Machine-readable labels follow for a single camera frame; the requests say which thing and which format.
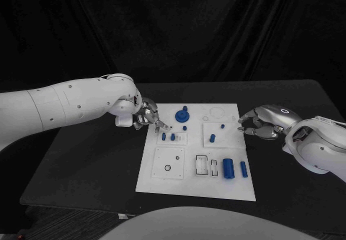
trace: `black backdrop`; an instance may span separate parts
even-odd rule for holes
[[[0,92],[115,72],[137,83],[314,79],[341,109],[344,12],[343,0],[11,0]],[[0,153],[0,230],[23,227],[18,198],[56,132]]]

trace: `dark floor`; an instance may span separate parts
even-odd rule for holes
[[[125,220],[116,213],[29,206],[26,215],[33,224],[17,234],[5,234],[0,240],[98,240]],[[301,231],[320,240],[346,240],[346,235]]]

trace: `black table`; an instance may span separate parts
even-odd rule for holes
[[[307,119],[343,121],[313,80],[138,84],[157,103],[238,103],[242,115],[278,104]],[[230,210],[291,228],[346,233],[346,183],[328,172],[310,172],[281,150],[284,136],[245,136],[256,202],[135,192],[147,128],[115,127],[115,116],[60,129],[23,192],[23,205],[142,214],[197,206]]]

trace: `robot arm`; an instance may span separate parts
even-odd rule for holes
[[[116,116],[119,127],[134,125],[140,129],[155,124],[155,128],[168,129],[158,119],[155,103],[141,97],[131,77],[119,73],[102,77],[0,93],[0,151],[20,138],[93,120],[106,112]]]
[[[301,120],[287,108],[264,105],[251,110],[238,120],[252,119],[258,128],[239,127],[245,134],[262,139],[276,139],[285,134],[282,150],[314,173],[328,171],[346,182],[346,125],[320,116]]]

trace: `robotic hand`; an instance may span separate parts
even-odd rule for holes
[[[238,130],[261,139],[274,140],[285,134],[282,150],[311,172],[328,171],[346,182],[346,125],[341,122],[315,116],[302,120],[287,108],[262,105],[252,109],[238,120],[248,119],[256,128],[239,127]]]
[[[155,131],[168,129],[155,103],[141,97],[134,80],[119,73],[0,93],[0,151],[20,138],[93,120],[106,112],[115,115],[118,127],[140,129],[154,124]]]

